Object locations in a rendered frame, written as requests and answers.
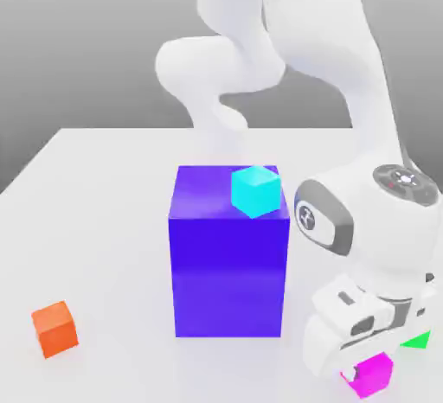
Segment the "small green cube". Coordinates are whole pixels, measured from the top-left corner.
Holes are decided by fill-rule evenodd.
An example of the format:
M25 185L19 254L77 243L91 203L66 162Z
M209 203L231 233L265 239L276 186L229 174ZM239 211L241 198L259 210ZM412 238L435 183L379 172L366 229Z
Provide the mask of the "small green cube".
M429 341L431 331L424 332L418 336L415 336L401 344L402 347L412 349L426 349Z

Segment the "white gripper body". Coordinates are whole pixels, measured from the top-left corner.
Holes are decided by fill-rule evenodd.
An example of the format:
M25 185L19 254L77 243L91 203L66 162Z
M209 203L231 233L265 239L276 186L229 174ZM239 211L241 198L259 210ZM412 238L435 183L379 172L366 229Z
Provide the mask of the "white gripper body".
M397 331L384 331L376 336L342 349L344 339L318 315L309 318L304 333L303 361L316 376L328 376L354 367L381 352L396 350Z

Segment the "small magenta cube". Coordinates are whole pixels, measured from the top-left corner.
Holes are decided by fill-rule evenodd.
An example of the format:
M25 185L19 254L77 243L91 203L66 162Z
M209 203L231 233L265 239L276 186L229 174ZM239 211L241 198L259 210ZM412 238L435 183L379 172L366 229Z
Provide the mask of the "small magenta cube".
M356 364L358 376L346 381L360 399L365 399L385 389L391 379L394 363L385 353L372 356Z

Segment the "small orange cube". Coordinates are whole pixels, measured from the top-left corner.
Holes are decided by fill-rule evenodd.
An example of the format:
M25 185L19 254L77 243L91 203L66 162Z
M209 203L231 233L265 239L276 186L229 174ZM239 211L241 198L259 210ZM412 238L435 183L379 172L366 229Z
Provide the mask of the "small orange cube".
M74 318L65 301L36 310L31 318L45 359L79 344Z

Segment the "small cyan cube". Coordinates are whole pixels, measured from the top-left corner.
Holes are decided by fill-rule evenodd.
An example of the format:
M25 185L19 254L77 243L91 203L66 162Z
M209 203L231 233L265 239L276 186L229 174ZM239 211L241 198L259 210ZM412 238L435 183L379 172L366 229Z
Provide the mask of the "small cyan cube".
M281 179L264 166L250 166L231 175L231 203L251 219L280 209Z

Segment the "large purple box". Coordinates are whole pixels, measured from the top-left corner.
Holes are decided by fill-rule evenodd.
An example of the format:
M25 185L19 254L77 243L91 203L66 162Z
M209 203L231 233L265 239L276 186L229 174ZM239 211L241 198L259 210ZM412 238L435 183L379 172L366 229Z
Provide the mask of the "large purple box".
M281 334L290 214L231 202L236 166L181 166L168 217L178 337Z

